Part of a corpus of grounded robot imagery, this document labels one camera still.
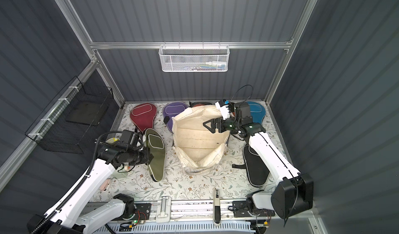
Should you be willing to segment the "olive green paddle case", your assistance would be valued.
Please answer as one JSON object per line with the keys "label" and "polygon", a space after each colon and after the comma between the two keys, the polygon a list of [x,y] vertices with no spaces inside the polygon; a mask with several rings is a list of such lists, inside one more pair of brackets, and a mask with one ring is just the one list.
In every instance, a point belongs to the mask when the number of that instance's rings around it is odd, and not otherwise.
{"label": "olive green paddle case", "polygon": [[160,182],[164,178],[166,146],[160,134],[154,129],[146,129],[145,147],[153,156],[148,163],[148,170],[153,181]]}

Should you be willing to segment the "black paddle case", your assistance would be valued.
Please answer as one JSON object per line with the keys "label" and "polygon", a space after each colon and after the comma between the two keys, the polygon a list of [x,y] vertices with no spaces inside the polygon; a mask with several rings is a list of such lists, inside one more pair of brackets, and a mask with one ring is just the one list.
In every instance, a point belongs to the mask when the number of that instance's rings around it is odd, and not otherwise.
{"label": "black paddle case", "polygon": [[243,159],[244,164],[232,164],[232,168],[246,170],[249,183],[256,188],[262,187],[267,182],[270,171],[261,157],[246,144],[243,148]]}

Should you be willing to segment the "red ping pong paddle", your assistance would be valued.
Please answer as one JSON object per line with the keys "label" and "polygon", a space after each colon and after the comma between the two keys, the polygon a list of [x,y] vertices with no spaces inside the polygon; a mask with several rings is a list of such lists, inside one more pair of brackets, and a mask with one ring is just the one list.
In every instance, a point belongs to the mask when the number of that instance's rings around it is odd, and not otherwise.
{"label": "red ping pong paddle", "polygon": [[212,103],[210,102],[189,102],[189,106],[190,107],[198,107],[198,106],[208,106],[208,105],[212,105]]}

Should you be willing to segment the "cream canvas tote bag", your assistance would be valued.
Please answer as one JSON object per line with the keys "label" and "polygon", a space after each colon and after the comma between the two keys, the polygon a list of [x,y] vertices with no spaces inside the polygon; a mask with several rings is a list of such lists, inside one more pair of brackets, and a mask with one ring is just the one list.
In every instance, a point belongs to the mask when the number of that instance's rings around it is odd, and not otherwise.
{"label": "cream canvas tote bag", "polygon": [[228,149],[229,131],[212,133],[203,123],[219,119],[216,106],[190,107],[172,118],[173,151],[186,175],[199,175],[212,170]]}

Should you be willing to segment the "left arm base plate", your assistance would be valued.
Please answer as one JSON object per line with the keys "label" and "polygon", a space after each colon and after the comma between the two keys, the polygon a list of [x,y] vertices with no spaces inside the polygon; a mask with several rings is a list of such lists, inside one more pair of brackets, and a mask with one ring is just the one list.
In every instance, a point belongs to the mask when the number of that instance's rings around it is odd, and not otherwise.
{"label": "left arm base plate", "polygon": [[151,213],[152,204],[151,203],[138,203],[135,204],[135,210],[133,213],[129,214],[128,217],[123,217],[123,220],[149,220]]}

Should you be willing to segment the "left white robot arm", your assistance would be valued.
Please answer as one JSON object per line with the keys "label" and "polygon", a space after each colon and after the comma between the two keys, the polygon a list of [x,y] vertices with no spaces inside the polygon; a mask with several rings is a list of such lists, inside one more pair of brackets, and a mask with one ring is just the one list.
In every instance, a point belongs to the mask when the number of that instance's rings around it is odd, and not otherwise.
{"label": "left white robot arm", "polygon": [[123,193],[90,213],[82,214],[95,192],[119,167],[149,164],[153,159],[144,145],[143,133],[123,130],[113,143],[103,140],[108,135],[105,133],[97,138],[88,169],[69,191],[43,215],[34,215],[28,221],[29,233],[92,234],[116,218],[129,221],[138,215],[134,199]]}

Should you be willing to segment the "maroon red paddle case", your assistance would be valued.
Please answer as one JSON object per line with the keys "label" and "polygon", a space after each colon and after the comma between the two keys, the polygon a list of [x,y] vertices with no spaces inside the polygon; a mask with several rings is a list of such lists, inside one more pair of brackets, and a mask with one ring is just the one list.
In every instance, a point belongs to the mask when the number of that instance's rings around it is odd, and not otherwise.
{"label": "maroon red paddle case", "polygon": [[129,116],[132,123],[140,132],[154,127],[157,107],[152,103],[143,103],[135,106]]}

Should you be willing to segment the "blue paddle case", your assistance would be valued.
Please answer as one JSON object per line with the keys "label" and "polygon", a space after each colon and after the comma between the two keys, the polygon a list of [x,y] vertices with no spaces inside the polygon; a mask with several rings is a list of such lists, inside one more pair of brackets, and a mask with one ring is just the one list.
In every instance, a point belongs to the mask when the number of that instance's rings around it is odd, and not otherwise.
{"label": "blue paddle case", "polygon": [[265,107],[258,102],[248,102],[248,105],[250,107],[250,114],[253,122],[262,124],[263,119],[266,116]]}

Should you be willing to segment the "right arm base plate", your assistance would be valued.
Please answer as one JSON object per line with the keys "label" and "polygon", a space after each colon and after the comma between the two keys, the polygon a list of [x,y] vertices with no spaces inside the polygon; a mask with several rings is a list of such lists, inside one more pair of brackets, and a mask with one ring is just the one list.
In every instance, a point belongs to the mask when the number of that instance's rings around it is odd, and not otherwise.
{"label": "right arm base plate", "polygon": [[228,210],[233,212],[234,217],[266,217],[271,218],[275,216],[275,211],[268,209],[255,208],[247,201],[233,201]]}

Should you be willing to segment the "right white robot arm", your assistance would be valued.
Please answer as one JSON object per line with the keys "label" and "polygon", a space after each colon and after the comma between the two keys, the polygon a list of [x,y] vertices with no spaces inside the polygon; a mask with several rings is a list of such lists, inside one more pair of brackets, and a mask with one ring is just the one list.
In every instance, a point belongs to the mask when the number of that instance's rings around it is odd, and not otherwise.
{"label": "right white robot arm", "polygon": [[253,122],[248,103],[220,100],[215,106],[221,112],[221,117],[208,120],[203,126],[211,133],[229,131],[238,134],[257,153],[274,178],[275,190],[272,193],[257,191],[251,194],[250,205],[255,209],[273,210],[284,220],[312,209],[312,177],[300,173],[288,162],[274,146],[265,128]]}

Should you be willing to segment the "purple pouch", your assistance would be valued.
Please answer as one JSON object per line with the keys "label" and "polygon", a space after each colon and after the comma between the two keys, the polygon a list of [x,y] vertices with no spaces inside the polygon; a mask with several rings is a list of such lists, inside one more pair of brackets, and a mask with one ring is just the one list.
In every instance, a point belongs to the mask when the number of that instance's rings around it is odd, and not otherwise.
{"label": "purple pouch", "polygon": [[169,132],[172,133],[173,121],[172,118],[179,115],[188,108],[188,105],[184,102],[172,102],[164,106],[163,108],[163,122],[168,128]]}

